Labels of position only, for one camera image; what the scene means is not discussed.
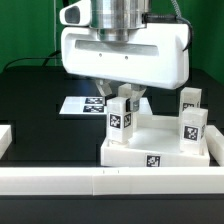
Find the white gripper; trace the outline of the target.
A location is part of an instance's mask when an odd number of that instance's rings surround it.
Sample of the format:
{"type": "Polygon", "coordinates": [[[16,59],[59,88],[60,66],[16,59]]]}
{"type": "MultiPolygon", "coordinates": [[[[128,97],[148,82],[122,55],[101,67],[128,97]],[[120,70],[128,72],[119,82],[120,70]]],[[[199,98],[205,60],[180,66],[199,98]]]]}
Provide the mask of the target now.
{"type": "Polygon", "coordinates": [[[112,93],[109,80],[133,83],[126,111],[137,112],[146,86],[176,89],[188,80],[187,42],[185,24],[150,23],[132,30],[122,43],[103,42],[90,28],[67,27],[61,36],[62,62],[70,74],[99,78],[95,84],[103,97],[112,93]]]}

